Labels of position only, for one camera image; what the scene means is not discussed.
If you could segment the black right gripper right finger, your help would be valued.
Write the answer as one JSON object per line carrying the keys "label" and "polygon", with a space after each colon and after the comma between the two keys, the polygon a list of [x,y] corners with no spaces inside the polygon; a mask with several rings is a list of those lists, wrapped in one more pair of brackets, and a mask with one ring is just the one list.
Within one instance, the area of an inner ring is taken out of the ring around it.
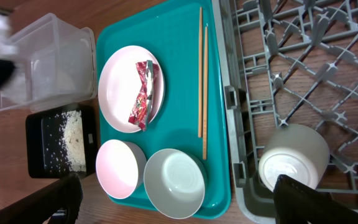
{"label": "black right gripper right finger", "polygon": [[358,213],[281,174],[273,190],[278,224],[358,224]]}

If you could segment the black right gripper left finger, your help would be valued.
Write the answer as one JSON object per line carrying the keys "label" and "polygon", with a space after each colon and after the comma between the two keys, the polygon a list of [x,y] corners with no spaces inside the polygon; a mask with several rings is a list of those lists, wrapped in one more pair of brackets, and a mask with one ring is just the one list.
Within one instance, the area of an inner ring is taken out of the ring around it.
{"label": "black right gripper left finger", "polygon": [[0,223],[75,223],[82,199],[79,175],[69,174],[0,210]]}

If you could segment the white cup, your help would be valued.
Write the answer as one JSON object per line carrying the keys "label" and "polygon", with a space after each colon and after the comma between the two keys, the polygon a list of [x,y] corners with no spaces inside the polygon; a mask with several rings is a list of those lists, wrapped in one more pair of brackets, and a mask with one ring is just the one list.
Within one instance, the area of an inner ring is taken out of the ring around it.
{"label": "white cup", "polygon": [[315,189],[329,158],[329,146],[317,131],[301,124],[289,124],[273,133],[264,147],[258,172],[270,191],[274,191],[282,174]]}

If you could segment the pink bowl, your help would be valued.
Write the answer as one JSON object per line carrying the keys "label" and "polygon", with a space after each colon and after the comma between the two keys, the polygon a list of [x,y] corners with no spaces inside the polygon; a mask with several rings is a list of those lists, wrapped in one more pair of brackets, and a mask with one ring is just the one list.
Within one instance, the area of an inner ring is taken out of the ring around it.
{"label": "pink bowl", "polygon": [[144,181],[147,163],[143,150],[128,141],[106,141],[96,156],[96,175],[103,190],[111,197],[130,197]]}

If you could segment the pile of rice grains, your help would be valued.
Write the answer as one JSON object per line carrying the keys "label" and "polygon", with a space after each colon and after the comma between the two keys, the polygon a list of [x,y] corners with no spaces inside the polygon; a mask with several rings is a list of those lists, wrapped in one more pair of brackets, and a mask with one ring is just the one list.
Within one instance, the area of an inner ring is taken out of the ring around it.
{"label": "pile of rice grains", "polygon": [[49,172],[86,172],[82,114],[71,110],[42,120],[44,161]]}

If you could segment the red snack wrapper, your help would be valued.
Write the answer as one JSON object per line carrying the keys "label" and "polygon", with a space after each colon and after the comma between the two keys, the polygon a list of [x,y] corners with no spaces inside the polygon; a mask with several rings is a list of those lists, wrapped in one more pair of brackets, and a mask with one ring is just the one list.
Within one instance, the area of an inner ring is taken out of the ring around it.
{"label": "red snack wrapper", "polygon": [[142,131],[146,131],[154,103],[154,83],[159,67],[153,61],[146,60],[137,62],[136,69],[141,81],[141,88],[135,99],[128,122],[138,126]]}

